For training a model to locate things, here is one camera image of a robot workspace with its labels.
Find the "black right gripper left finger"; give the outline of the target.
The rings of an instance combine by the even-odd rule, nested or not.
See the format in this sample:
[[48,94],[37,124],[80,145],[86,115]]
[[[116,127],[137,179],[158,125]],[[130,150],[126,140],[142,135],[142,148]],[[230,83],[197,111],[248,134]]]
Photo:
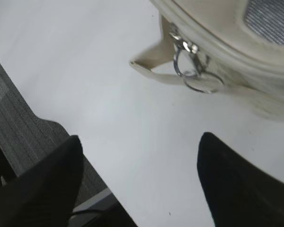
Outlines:
[[0,227],[66,227],[83,177],[77,135],[17,179],[0,187]]

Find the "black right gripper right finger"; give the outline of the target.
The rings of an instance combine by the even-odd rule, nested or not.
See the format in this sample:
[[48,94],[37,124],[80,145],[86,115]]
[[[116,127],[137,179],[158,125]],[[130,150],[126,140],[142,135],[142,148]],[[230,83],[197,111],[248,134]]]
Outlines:
[[200,139],[197,172],[216,227],[284,227],[284,183],[211,132]]

